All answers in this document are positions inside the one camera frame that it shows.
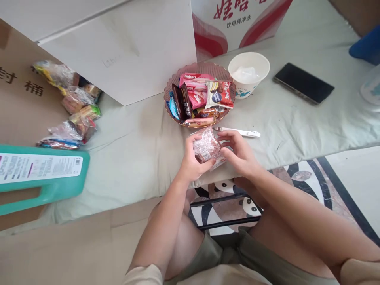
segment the forearm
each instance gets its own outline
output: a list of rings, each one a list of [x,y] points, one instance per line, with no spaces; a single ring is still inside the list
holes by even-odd
[[[129,270],[156,265],[162,276],[173,253],[189,183],[177,175],[137,245]]]
[[[328,266],[349,258],[380,260],[380,249],[359,229],[315,198],[267,171],[250,180],[296,235]]]

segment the shirt sleeve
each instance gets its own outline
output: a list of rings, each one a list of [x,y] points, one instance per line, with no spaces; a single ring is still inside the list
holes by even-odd
[[[162,285],[161,271],[154,264],[136,267],[125,275],[123,285]]]
[[[347,260],[340,271],[342,285],[380,284],[380,262]]]

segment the leg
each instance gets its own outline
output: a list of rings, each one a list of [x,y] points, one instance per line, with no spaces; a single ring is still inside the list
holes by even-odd
[[[255,186],[246,178],[235,178],[235,184],[243,188],[264,213],[249,234],[259,243],[294,266],[319,277],[334,278],[330,269],[312,253],[295,233],[285,224]]]
[[[191,195],[188,191],[174,252],[166,271],[165,280],[172,279],[191,263],[205,237],[205,234],[197,229],[187,216],[190,210],[189,201],[193,200]],[[154,215],[155,210],[156,208],[152,210],[150,216]]]

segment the khaki shorts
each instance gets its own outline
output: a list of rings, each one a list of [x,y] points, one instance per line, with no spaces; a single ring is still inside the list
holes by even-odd
[[[290,264],[256,241],[247,230],[249,228],[239,228],[239,236],[232,247],[222,247],[206,234],[191,264],[164,284],[175,285],[198,272],[220,264],[242,264],[257,271],[272,284],[339,285],[336,279],[318,277]]]

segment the red and white box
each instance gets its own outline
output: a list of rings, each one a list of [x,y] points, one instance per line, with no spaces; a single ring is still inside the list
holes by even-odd
[[[191,0],[197,60],[273,37],[292,0]]]

